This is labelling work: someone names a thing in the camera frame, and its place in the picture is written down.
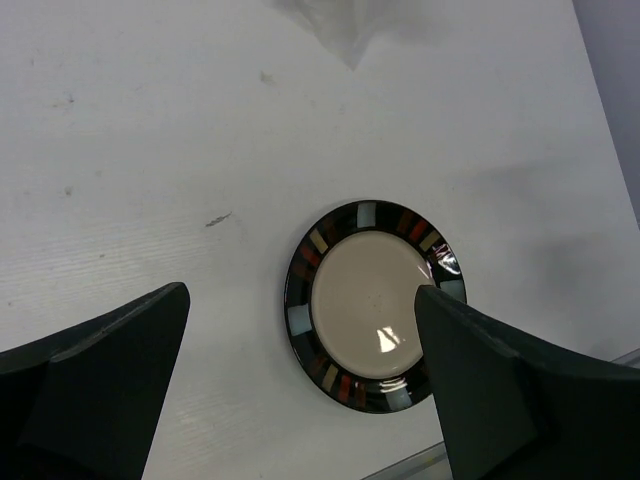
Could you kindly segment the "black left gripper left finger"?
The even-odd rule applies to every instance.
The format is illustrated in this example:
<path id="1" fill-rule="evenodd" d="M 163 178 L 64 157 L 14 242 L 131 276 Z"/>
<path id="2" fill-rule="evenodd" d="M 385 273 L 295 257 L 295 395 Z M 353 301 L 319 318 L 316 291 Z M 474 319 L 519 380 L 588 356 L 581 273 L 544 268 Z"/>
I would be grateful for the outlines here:
<path id="1" fill-rule="evenodd" d="M 2 352 L 2 478 L 141 478 L 189 309 L 174 282 Z"/>

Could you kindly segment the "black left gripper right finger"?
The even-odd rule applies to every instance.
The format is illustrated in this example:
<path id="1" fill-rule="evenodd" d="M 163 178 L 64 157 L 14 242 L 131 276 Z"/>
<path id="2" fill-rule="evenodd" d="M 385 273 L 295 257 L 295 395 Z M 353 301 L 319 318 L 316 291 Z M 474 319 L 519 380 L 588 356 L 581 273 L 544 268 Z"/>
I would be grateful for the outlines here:
<path id="1" fill-rule="evenodd" d="M 456 479 L 636 479 L 639 371 L 491 318 L 433 286 L 415 316 Z"/>

